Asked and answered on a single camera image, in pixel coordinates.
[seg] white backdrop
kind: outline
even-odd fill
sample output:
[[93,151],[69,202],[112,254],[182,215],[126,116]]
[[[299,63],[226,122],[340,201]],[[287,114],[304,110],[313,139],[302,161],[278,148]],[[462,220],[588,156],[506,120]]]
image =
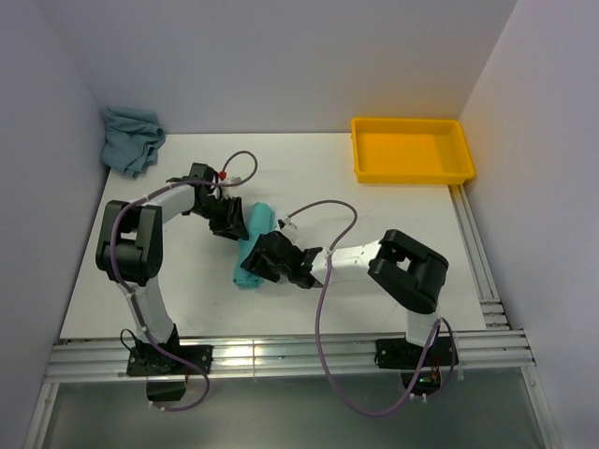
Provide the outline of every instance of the white backdrop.
[[21,447],[106,170],[94,98],[31,0],[0,2],[0,447]]
[[104,105],[170,133],[455,117],[516,0],[38,0]]
[[468,196],[566,447],[597,447],[599,3],[519,2],[461,115]]

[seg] blue towel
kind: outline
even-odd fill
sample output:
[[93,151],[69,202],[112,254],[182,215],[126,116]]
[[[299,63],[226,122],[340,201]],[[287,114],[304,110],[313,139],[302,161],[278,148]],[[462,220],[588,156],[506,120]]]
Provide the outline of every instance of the blue towel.
[[240,254],[237,259],[237,265],[233,272],[233,282],[241,290],[250,290],[252,288],[258,288],[260,284],[264,282],[262,278],[252,274],[241,267],[243,262],[252,249],[256,245],[258,237],[262,234],[268,234],[273,231],[276,227],[274,220],[274,211],[268,204],[255,203],[250,210],[250,217],[247,220],[247,232],[250,235],[248,240],[237,240],[240,248]]
[[158,149],[165,140],[165,132],[153,112],[108,108],[106,144],[100,160],[119,173],[136,178],[147,166],[156,163]]

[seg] purple cable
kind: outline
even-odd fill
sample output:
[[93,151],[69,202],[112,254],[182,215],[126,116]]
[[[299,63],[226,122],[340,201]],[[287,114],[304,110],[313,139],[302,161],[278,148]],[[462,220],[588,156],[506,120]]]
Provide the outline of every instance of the purple cable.
[[141,204],[150,201],[160,195],[162,195],[165,192],[168,192],[171,189],[174,189],[175,187],[179,187],[182,185],[209,185],[209,186],[225,186],[225,187],[237,187],[239,185],[245,184],[246,182],[248,182],[250,179],[252,179],[254,177],[254,175],[256,174],[257,170],[258,170],[258,160],[257,158],[254,156],[253,153],[248,152],[246,150],[242,150],[240,152],[234,152],[233,154],[231,154],[231,156],[226,160],[225,162],[225,166],[223,168],[223,171],[225,171],[226,166],[237,156],[239,156],[240,154],[248,154],[250,157],[252,157],[252,159],[254,159],[254,169],[252,170],[252,173],[250,173],[250,175],[245,178],[244,180],[238,181],[238,182],[232,182],[232,183],[228,183],[228,184],[219,184],[218,182],[209,182],[209,181],[193,181],[193,180],[185,180],[185,181],[178,181],[178,182],[173,182],[170,185],[166,185],[165,187],[162,187],[158,190],[156,190],[155,192],[152,192],[151,194],[141,198],[141,199],[137,199],[135,201],[130,202],[129,204],[127,204],[116,216],[116,219],[114,220],[114,225],[112,226],[112,231],[110,233],[110,264],[112,265],[112,271],[114,272],[114,277],[116,278],[117,282],[124,288],[124,290],[131,296],[131,304],[133,306],[133,310],[135,311],[135,315],[138,318],[138,322],[139,322],[139,326],[143,329],[145,328],[146,330],[143,331],[143,333],[145,334],[146,338],[148,339],[148,341],[150,342],[150,344],[152,345],[152,347],[160,354],[170,358],[171,360],[174,360],[176,362],[181,363],[182,365],[185,365],[187,368],[189,369],[193,369],[195,372],[197,372],[198,374],[200,374],[204,380],[206,381],[206,389],[204,390],[204,393],[198,398],[196,399],[194,402],[187,404],[187,405],[183,405],[181,407],[164,407],[160,404],[156,404],[154,403],[153,406],[164,410],[166,412],[183,412],[185,410],[189,410],[189,409],[193,409],[194,407],[196,407],[197,405],[199,405],[207,396],[208,396],[208,392],[210,391],[210,380],[208,378],[208,375],[206,374],[206,372],[204,372],[204,370],[202,368],[200,368],[199,366],[185,360],[182,359],[178,356],[176,356],[175,354],[171,354],[169,351],[166,351],[164,349],[162,349],[159,345],[158,342],[156,341],[156,339],[153,337],[152,333],[150,332],[150,329],[148,329],[147,324],[145,319],[143,318],[143,314],[141,313],[141,308],[139,307],[139,303],[138,303],[138,299],[135,295],[135,290],[123,279],[123,276],[121,275],[121,271],[119,270],[119,266],[116,260],[116,240],[119,234],[119,226],[121,224],[121,221],[123,220],[123,217],[127,214],[128,211],[130,211],[131,209],[135,208],[136,206],[140,206]]
[[354,412],[360,413],[364,416],[368,416],[371,418],[382,418],[385,416],[389,416],[390,414],[394,413],[397,409],[399,409],[402,406],[402,404],[410,397],[410,394],[412,393],[414,385],[416,385],[416,382],[418,380],[420,372],[422,371],[422,366],[424,365],[424,359],[426,358],[427,352],[431,348],[431,345],[435,338],[437,330],[441,326],[441,323],[444,323],[447,327],[449,336],[451,338],[451,348],[452,348],[451,366],[449,368],[449,373],[447,374],[446,381],[441,384],[441,386],[439,387],[439,389],[436,392],[430,394],[430,396],[436,395],[444,388],[446,383],[449,381],[449,379],[451,378],[451,375],[453,374],[453,370],[456,366],[456,352],[457,352],[456,342],[454,341],[454,338],[453,338],[453,332],[451,330],[451,326],[449,325],[449,322],[445,318],[438,318],[434,322],[434,325],[432,326],[432,329],[431,329],[431,333],[429,334],[426,344],[424,345],[424,348],[422,349],[422,354],[420,355],[418,364],[416,365],[416,370],[414,371],[412,380],[408,384],[408,386],[405,389],[405,391],[403,392],[402,396],[397,400],[397,402],[395,402],[389,408],[387,408],[383,411],[380,411],[380,412],[370,412],[370,411],[360,407],[359,405],[357,405],[354,401],[352,401],[352,399],[350,397],[348,397],[344,393],[344,391],[341,389],[341,387],[338,386],[337,383],[335,382],[335,378],[333,377],[332,373],[330,372],[329,365],[327,364],[327,359],[325,358],[325,353],[322,349],[322,339],[321,339],[321,335],[320,335],[320,318],[322,315],[323,305],[325,303],[325,296],[327,295],[327,290],[329,289],[330,276],[331,276],[332,270],[333,270],[332,253],[331,252],[335,249],[335,247],[337,246],[337,243],[339,243],[339,241],[343,237],[345,237],[345,235],[347,235],[347,233],[356,224],[356,221],[358,220],[358,211],[351,204],[346,203],[344,201],[340,201],[338,199],[323,199],[321,201],[316,201],[307,206],[304,206],[303,208],[295,210],[295,211],[291,212],[288,216],[289,216],[289,218],[291,218],[294,215],[299,214],[300,212],[303,212],[307,209],[313,208],[314,206],[319,206],[321,204],[339,204],[341,206],[347,207],[354,213],[354,219],[349,224],[349,226],[346,227],[343,230],[343,232],[339,236],[337,236],[337,238],[329,246],[329,255],[327,256],[327,275],[325,277],[325,281],[323,283],[322,290],[320,291],[320,298],[318,299],[318,306],[316,307],[316,320],[314,323],[314,334],[315,334],[315,338],[316,338],[316,350],[318,351],[318,358],[320,359],[320,364],[322,365],[322,369],[324,370],[325,375],[327,376],[327,380],[329,381],[330,386],[335,391],[335,393],[337,393],[339,398],[341,398],[341,400],[345,403],[345,405],[347,405]]

